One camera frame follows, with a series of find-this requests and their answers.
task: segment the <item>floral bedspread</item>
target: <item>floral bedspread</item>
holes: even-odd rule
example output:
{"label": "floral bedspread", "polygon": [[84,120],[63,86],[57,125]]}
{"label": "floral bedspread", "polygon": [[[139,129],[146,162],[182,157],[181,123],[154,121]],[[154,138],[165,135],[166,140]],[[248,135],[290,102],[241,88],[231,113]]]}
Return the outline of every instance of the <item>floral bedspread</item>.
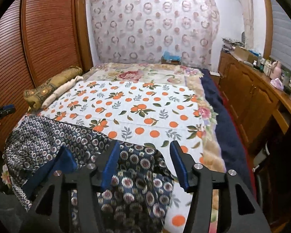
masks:
{"label": "floral bedspread", "polygon": [[[224,172],[215,137],[216,113],[204,97],[198,69],[161,64],[106,63],[92,68],[49,108],[35,114],[91,127],[110,138],[158,149],[175,178],[163,232],[183,232],[192,195],[177,182],[169,144],[211,170]],[[213,191],[210,232],[216,231]]]}

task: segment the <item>window blind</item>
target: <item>window blind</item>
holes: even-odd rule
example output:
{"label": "window blind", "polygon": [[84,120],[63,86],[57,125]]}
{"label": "window blind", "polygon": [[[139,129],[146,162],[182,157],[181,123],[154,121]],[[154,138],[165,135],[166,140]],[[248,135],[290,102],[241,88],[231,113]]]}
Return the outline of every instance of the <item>window blind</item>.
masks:
{"label": "window blind", "polygon": [[273,42],[271,58],[279,60],[291,71],[291,20],[276,0],[271,0],[273,10]]}

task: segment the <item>white wall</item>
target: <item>white wall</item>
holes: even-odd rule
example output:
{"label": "white wall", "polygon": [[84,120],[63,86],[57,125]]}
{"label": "white wall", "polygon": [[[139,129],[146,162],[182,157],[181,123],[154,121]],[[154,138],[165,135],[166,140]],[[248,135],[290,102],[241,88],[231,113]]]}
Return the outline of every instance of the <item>white wall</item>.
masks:
{"label": "white wall", "polygon": [[[241,40],[241,33],[244,31],[244,21],[242,17],[242,8],[238,0],[215,0],[220,12],[220,26],[216,39],[212,46],[211,64],[214,71],[219,63],[220,51],[222,48],[222,38],[230,37]],[[89,1],[86,3],[88,34],[92,51],[94,65],[100,63],[97,57],[95,41],[91,24],[91,12]]]}
{"label": "white wall", "polygon": [[266,8],[264,0],[252,0],[253,2],[253,28],[254,50],[264,53],[266,36]]}

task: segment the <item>black cloth with circle pattern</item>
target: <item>black cloth with circle pattern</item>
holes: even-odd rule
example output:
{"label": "black cloth with circle pattern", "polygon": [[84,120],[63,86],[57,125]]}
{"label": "black cloth with circle pattern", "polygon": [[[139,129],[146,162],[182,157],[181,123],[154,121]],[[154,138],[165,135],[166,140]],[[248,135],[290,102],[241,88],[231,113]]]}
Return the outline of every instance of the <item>black cloth with circle pattern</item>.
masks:
{"label": "black cloth with circle pattern", "polygon": [[[32,205],[22,185],[66,145],[78,169],[95,162],[108,149],[108,136],[87,127],[27,116],[5,143],[12,189],[28,211]],[[120,142],[120,158],[110,187],[97,193],[107,232],[160,232],[173,190],[173,179],[162,154],[152,148]],[[74,231],[79,232],[77,190],[71,193]]]}

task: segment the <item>navy blue mattress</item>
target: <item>navy blue mattress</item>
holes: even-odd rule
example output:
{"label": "navy blue mattress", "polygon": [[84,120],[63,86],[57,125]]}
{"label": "navy blue mattress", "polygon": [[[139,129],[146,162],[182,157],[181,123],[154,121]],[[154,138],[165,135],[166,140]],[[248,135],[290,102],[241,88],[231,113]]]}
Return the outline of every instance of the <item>navy blue mattress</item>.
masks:
{"label": "navy blue mattress", "polygon": [[213,107],[214,112],[218,113],[215,133],[226,169],[234,169],[253,193],[246,154],[233,121],[223,105],[218,88],[210,77],[209,71],[202,69],[202,73],[204,77],[201,78],[201,82],[205,91],[206,100]]}

